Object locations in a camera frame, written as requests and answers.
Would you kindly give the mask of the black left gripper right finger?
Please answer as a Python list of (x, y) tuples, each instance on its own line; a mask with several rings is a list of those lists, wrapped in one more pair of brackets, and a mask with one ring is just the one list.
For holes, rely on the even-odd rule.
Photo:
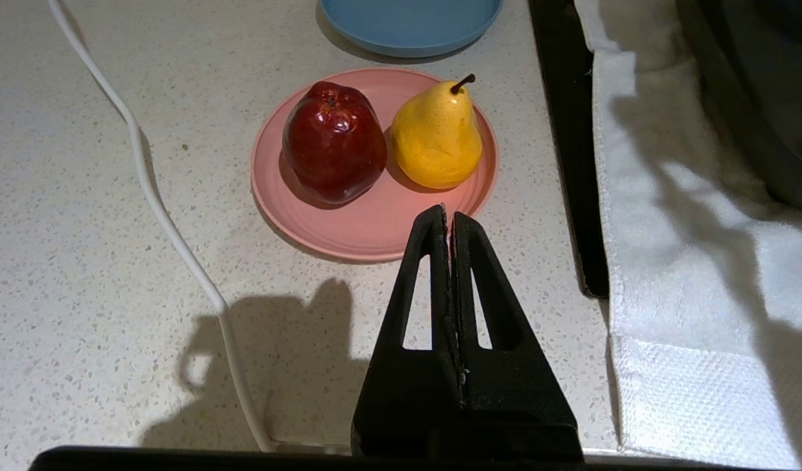
[(463, 431), (478, 455), (583, 462), (578, 424), (485, 230), (452, 233)]

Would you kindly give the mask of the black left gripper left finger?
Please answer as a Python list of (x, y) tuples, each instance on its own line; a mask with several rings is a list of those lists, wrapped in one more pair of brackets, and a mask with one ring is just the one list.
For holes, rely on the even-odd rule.
[[(430, 259), (428, 351), (404, 347), (419, 263)], [(441, 205), (414, 220), (351, 420), (351, 452), (424, 459), (434, 435), (461, 409), (459, 343), (447, 217)]]

